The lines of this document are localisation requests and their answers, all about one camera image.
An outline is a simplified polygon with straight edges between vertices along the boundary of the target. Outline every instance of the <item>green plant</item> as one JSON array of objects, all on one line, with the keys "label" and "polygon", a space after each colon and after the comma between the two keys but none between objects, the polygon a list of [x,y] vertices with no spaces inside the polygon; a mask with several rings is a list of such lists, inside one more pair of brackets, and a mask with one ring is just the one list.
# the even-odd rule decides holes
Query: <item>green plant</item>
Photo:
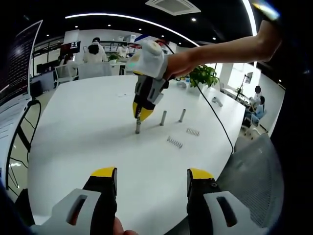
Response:
[{"label": "green plant", "polygon": [[118,60],[120,58],[120,56],[116,53],[112,53],[110,56],[109,56],[109,61],[111,60]]},{"label": "green plant", "polygon": [[209,87],[214,86],[219,78],[216,77],[216,72],[212,67],[207,65],[200,65],[194,68],[189,74],[190,86],[196,87],[198,83],[208,85]]}]

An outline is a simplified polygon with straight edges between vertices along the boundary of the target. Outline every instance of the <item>tripod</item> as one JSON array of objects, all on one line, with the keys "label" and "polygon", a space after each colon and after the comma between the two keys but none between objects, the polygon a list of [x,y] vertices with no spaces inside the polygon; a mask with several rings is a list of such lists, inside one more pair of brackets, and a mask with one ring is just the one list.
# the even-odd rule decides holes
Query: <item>tripod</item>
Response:
[{"label": "tripod", "polygon": [[244,76],[244,78],[243,78],[243,81],[242,81],[242,83],[241,83],[241,86],[240,86],[240,88],[239,88],[238,91],[237,91],[237,96],[236,96],[236,98],[235,98],[236,101],[237,101],[238,96],[239,96],[239,94],[240,94],[240,92],[241,92],[241,89],[243,88],[244,81],[245,81],[245,78],[246,78],[246,77],[248,77],[248,76],[245,74],[245,76]]}]

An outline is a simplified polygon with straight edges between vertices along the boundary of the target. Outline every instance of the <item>ceiling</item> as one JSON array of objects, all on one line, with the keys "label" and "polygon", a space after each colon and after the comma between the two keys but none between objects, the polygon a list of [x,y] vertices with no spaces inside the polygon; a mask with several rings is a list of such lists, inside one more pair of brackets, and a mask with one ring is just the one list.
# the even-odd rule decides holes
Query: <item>ceiling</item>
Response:
[{"label": "ceiling", "polygon": [[[187,40],[160,27],[120,17],[88,16],[65,19],[65,16],[80,13],[115,13],[134,16],[155,22],[168,27],[194,41],[220,43],[250,36],[251,26],[242,0],[190,0],[201,12],[172,16],[156,8],[145,5],[146,0],[120,0],[120,1],[94,1],[85,4],[78,1],[62,1],[48,3],[45,0],[19,1],[13,4],[13,13],[6,16],[2,22],[7,27],[8,37],[1,39],[9,43],[15,34],[38,20],[44,20],[36,43],[49,38],[63,36],[65,31],[74,30],[77,25],[84,29],[116,29],[138,32],[175,43],[182,43],[183,47],[194,47]],[[257,29],[262,20],[262,15],[254,10]]]}]

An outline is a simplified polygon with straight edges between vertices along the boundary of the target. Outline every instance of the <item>white round table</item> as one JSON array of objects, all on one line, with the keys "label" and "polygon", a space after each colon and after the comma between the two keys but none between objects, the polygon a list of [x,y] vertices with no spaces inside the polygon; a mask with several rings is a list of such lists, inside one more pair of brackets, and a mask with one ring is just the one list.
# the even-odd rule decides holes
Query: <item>white round table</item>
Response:
[{"label": "white round table", "polygon": [[[186,216],[187,169],[217,179],[231,153],[227,137],[202,97],[170,82],[163,100],[135,134],[132,102],[137,77],[108,76],[62,84],[40,119],[29,156],[29,200],[36,224],[95,170],[117,167],[117,213],[125,229],[164,234]],[[204,88],[233,143],[244,106],[213,88]],[[183,122],[181,112],[186,109]],[[163,111],[164,126],[160,126]],[[187,128],[200,131],[194,136]],[[183,143],[170,144],[171,136]]]}]

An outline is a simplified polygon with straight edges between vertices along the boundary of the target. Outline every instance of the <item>metal cylinder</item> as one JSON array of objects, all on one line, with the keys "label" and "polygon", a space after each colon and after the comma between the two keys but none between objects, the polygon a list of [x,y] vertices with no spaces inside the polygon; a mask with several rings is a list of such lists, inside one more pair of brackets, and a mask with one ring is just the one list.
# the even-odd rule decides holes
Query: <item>metal cylinder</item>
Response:
[{"label": "metal cylinder", "polygon": [[136,123],[136,134],[140,134],[140,126],[141,126],[141,122],[137,120],[137,123]]},{"label": "metal cylinder", "polygon": [[141,125],[140,114],[141,113],[138,112],[137,122],[136,122],[136,134],[140,134],[140,125]]},{"label": "metal cylinder", "polygon": [[183,110],[182,110],[182,113],[181,113],[181,116],[180,116],[180,119],[179,119],[179,122],[182,122],[182,119],[184,118],[185,113],[186,113],[186,110],[183,109]]},{"label": "metal cylinder", "polygon": [[164,121],[165,121],[165,118],[166,118],[166,113],[167,113],[167,111],[164,111],[164,112],[163,112],[163,116],[162,116],[162,120],[161,120],[160,126],[164,126]]}]

